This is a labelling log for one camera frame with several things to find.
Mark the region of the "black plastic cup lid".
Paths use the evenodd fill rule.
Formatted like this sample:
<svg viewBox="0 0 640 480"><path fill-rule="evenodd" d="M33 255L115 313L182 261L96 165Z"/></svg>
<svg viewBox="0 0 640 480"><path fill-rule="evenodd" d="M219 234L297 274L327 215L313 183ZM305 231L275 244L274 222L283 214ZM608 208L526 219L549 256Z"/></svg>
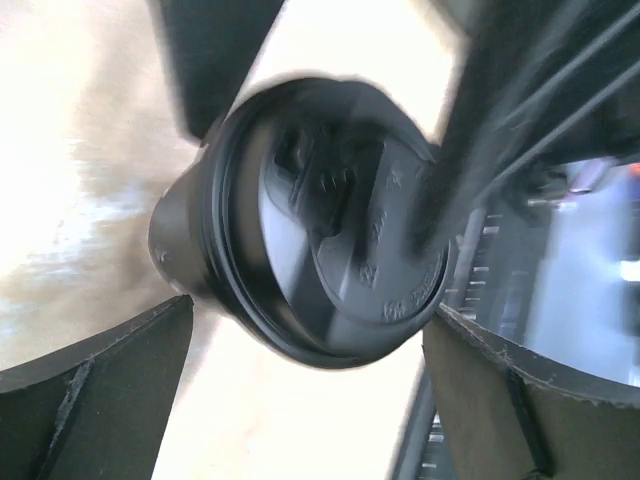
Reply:
<svg viewBox="0 0 640 480"><path fill-rule="evenodd" d="M201 160L200 242L228 311L300 364L361 367L419 332L451 243L409 246L434 147L383 91L297 78L248 97Z"/></svg>

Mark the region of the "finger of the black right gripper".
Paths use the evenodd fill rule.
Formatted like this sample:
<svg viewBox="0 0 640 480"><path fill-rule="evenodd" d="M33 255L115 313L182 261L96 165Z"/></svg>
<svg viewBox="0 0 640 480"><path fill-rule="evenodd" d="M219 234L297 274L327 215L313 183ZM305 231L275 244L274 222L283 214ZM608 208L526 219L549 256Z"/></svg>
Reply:
<svg viewBox="0 0 640 480"><path fill-rule="evenodd" d="M185 133L201 141L239 93L278 17L281 0L157 0Z"/></svg>
<svg viewBox="0 0 640 480"><path fill-rule="evenodd" d="M635 1L478 1L408 248L436 253L474 204L538 160L639 154Z"/></svg>

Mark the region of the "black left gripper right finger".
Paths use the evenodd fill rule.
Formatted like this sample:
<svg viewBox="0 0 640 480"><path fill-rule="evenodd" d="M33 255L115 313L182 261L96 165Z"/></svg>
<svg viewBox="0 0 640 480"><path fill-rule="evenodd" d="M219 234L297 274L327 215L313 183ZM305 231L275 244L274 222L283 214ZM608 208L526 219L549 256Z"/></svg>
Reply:
<svg viewBox="0 0 640 480"><path fill-rule="evenodd" d="M457 478L638 478L638 388L558 363L446 305L423 350Z"/></svg>

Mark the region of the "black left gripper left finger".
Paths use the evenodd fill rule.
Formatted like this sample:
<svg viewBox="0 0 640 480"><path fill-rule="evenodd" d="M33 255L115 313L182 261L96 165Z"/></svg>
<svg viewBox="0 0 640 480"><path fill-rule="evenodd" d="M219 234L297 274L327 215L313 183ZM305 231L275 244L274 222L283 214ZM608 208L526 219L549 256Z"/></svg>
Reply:
<svg viewBox="0 0 640 480"><path fill-rule="evenodd" d="M2 478L151 478L192 332L177 296L2 371Z"/></svg>

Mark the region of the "black paper coffee cup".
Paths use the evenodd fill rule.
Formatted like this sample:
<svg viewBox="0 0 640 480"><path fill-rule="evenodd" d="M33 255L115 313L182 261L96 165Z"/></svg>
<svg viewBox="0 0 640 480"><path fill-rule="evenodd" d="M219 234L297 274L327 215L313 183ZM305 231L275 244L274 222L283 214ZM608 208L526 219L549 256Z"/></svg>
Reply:
<svg viewBox="0 0 640 480"><path fill-rule="evenodd" d="M153 209L148 231L151 260L174 290L213 302L219 282L203 240L202 165L192 164L162 194Z"/></svg>

